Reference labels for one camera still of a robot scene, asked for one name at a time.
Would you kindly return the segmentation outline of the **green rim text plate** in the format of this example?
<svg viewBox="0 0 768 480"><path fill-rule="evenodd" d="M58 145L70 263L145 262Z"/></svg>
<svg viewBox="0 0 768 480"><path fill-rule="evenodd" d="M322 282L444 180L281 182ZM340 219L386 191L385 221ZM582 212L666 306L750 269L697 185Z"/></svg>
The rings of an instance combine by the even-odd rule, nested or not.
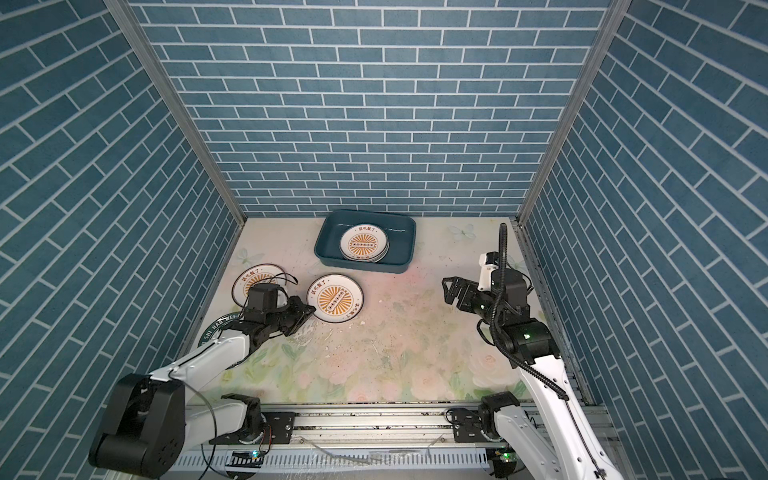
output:
<svg viewBox="0 0 768 480"><path fill-rule="evenodd" d="M223 331L226 330L232 323L239 321L240 317L240 312L232 312L218 317L202 331L197 345L202 346L213 339L219 338Z"/></svg>

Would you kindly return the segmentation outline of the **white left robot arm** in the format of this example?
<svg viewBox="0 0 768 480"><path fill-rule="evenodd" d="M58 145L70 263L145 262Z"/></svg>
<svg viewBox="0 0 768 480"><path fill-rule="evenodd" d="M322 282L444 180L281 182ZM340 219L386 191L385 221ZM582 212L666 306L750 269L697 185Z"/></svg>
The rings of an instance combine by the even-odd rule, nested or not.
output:
<svg viewBox="0 0 768 480"><path fill-rule="evenodd" d="M117 381L88 453L91 466L146 478L165 474L185 451L227 436L259 444L267 421L257 397L201 392L268 340L295 334L316 309L274 283L249 289L241 310L204 344L148 374Z"/></svg>

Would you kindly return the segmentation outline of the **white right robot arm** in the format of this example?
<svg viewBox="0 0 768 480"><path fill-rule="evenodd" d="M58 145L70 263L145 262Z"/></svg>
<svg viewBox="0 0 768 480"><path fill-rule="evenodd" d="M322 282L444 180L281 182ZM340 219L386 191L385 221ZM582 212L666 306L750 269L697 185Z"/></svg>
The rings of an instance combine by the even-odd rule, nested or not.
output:
<svg viewBox="0 0 768 480"><path fill-rule="evenodd" d="M481 399L483 435L508 444L536 479L621 479L576 399L549 328L530 314L525 276L486 265L479 282L446 277L442 288L447 304L479 316L491 344L520 370L549 438L531 425L510 392Z"/></svg>

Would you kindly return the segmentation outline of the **orange sunburst plate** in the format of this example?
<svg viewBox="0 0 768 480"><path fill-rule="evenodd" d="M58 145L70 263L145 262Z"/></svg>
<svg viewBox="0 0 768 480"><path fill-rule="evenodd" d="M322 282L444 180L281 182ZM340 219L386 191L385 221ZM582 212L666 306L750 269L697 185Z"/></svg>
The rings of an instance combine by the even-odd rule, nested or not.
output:
<svg viewBox="0 0 768 480"><path fill-rule="evenodd" d="M363 308L360 285L342 274L327 274L316 279L306 294L306 303L314 315L326 323L344 323L355 318Z"/></svg>
<svg viewBox="0 0 768 480"><path fill-rule="evenodd" d="M287 284L285 271L278 265L271 263L262 263L247 268L237 277L232 285L232 300L238 307L243 307L250 288L261 283L285 286Z"/></svg>
<svg viewBox="0 0 768 480"><path fill-rule="evenodd" d="M346 230L340 240L344 258L351 261L376 263L389 251L386 231L373 224L358 224Z"/></svg>

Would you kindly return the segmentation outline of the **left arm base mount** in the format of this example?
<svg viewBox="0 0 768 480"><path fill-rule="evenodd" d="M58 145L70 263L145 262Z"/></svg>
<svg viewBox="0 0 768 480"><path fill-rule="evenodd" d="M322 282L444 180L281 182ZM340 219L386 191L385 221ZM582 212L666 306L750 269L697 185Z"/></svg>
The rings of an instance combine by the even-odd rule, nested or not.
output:
<svg viewBox="0 0 768 480"><path fill-rule="evenodd" d="M246 426L233 433L217 436L209 445L287 445L290 443L296 419L292 411L267 411L261 413L254 431Z"/></svg>

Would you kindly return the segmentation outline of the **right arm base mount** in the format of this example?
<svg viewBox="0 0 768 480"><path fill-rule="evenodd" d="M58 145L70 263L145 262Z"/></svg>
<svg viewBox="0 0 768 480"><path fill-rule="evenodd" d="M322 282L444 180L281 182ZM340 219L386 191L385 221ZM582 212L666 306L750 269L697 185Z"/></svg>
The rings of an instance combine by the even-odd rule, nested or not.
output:
<svg viewBox="0 0 768 480"><path fill-rule="evenodd" d="M476 410L452 407L444 412L444 417L456 443L499 443L504 439L496 430L494 415L508 406L519 407L519 399L511 392L494 393L482 397Z"/></svg>

